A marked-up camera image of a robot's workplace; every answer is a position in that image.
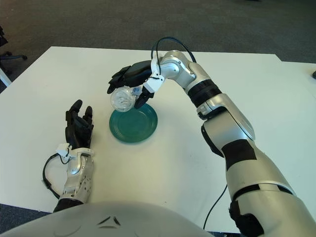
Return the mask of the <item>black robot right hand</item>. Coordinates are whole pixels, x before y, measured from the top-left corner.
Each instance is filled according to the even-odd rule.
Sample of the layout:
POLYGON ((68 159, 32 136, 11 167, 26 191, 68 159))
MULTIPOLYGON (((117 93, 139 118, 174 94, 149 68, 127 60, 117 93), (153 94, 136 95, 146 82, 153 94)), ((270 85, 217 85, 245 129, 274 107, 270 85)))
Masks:
POLYGON ((151 61, 141 61, 121 68, 112 75, 107 94, 115 110, 126 112, 131 108, 139 109, 154 97, 154 93, 145 87, 152 75, 151 61))

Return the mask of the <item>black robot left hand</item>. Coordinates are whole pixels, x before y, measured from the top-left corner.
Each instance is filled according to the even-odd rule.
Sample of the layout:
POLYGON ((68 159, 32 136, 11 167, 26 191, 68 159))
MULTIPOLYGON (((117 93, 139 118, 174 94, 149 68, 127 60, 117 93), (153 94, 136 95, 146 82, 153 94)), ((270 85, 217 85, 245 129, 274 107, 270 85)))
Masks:
POLYGON ((82 107, 82 100, 78 99, 66 111, 65 128, 66 141, 72 146, 72 149, 90 148, 91 136, 94 125, 92 124, 92 107, 88 106, 82 117, 79 116, 80 108, 82 107))

